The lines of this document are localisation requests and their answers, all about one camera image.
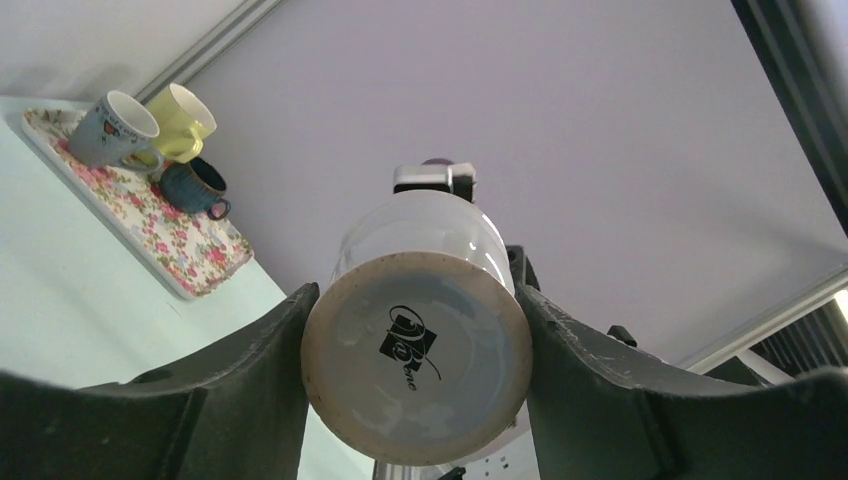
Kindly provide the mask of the grey blue mug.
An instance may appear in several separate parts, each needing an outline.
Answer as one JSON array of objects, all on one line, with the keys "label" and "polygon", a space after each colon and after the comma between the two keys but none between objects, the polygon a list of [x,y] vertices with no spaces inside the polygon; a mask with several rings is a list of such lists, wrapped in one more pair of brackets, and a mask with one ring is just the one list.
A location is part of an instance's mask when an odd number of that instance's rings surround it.
[{"label": "grey blue mug", "polygon": [[124,92],[111,90],[78,123],[66,150],[90,168],[114,166],[148,174],[165,162],[152,146],[159,134],[159,124],[145,106]]}]

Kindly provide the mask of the yellow mug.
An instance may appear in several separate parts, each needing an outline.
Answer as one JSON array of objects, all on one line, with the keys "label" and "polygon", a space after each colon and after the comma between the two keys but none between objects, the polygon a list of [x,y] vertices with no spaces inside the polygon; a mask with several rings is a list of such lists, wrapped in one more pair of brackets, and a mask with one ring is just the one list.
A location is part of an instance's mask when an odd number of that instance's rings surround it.
[{"label": "yellow mug", "polygon": [[167,160],[187,163],[198,157],[204,141],[217,130],[209,108],[186,87],[171,83],[146,103],[157,121],[154,148]]}]

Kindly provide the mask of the white translucent mug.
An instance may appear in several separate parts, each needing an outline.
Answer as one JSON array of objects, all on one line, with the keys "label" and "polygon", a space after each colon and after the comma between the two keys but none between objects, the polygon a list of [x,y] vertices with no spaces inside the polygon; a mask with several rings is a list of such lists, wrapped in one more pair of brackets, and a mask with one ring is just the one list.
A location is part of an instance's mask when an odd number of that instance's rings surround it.
[{"label": "white translucent mug", "polygon": [[448,193],[391,196],[345,236],[300,355],[314,411],[364,455],[428,466],[491,443],[533,364],[494,224]]}]

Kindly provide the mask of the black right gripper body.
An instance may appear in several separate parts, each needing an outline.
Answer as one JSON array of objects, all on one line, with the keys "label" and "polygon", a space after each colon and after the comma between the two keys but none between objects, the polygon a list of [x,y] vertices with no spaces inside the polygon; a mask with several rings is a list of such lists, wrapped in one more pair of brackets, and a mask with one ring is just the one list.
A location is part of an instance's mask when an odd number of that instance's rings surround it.
[{"label": "black right gripper body", "polygon": [[539,291],[540,284],[538,278],[524,247],[521,245],[507,245],[506,252],[514,285],[516,287],[531,286]]}]

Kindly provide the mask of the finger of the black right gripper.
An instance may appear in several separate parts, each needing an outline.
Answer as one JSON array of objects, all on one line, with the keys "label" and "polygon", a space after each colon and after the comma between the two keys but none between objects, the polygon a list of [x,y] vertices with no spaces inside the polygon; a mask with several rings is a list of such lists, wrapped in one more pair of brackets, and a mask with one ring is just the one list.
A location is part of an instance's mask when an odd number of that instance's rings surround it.
[{"label": "finger of the black right gripper", "polygon": [[607,335],[618,340],[619,342],[631,347],[631,348],[637,348],[638,347],[638,343],[635,340],[635,338],[622,325],[612,325],[608,329]]}]

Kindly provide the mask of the dark blue mug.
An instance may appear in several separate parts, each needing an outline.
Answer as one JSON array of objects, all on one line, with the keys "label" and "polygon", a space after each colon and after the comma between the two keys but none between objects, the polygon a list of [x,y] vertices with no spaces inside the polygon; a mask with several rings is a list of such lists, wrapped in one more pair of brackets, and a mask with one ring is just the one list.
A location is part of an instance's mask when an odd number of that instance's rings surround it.
[{"label": "dark blue mug", "polygon": [[181,212],[205,213],[211,220],[219,221],[231,211],[231,203],[225,198],[225,179],[200,157],[187,163],[172,162],[163,170],[157,184],[164,200]]}]

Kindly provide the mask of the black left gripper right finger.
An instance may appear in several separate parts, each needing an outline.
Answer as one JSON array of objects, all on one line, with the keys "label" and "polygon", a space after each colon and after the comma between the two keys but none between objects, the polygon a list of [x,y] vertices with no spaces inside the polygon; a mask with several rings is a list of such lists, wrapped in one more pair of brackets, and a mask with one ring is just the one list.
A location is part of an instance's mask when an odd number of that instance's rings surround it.
[{"label": "black left gripper right finger", "polygon": [[520,287],[528,409],[543,479],[843,479],[847,373],[770,387],[688,372]]}]

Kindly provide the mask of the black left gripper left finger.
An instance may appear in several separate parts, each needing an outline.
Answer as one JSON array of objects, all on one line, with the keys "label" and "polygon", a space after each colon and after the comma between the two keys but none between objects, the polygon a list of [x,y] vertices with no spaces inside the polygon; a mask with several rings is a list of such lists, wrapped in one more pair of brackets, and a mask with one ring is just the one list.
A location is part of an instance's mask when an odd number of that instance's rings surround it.
[{"label": "black left gripper left finger", "polygon": [[5,479],[294,479],[308,401],[300,347],[319,288],[126,383],[1,376]]}]

